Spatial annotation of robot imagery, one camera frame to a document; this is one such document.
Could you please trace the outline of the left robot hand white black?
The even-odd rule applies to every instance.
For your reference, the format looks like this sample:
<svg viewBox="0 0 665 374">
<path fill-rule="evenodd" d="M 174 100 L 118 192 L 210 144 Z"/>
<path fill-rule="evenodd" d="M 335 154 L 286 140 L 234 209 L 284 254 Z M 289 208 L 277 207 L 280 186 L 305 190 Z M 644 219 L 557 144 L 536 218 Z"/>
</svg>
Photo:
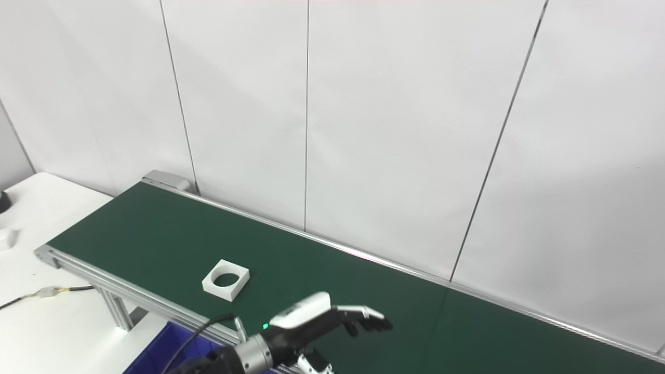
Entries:
<svg viewBox="0 0 665 374">
<path fill-rule="evenodd" d="M 316 292 L 274 316 L 259 336 L 268 346 L 274 367 L 297 366 L 304 373 L 333 373 L 333 366 L 310 343 L 344 327 L 352 338 L 358 326 L 368 332 L 390 331 L 392 323 L 365 305 L 333 305 L 328 292 Z"/>
</svg>

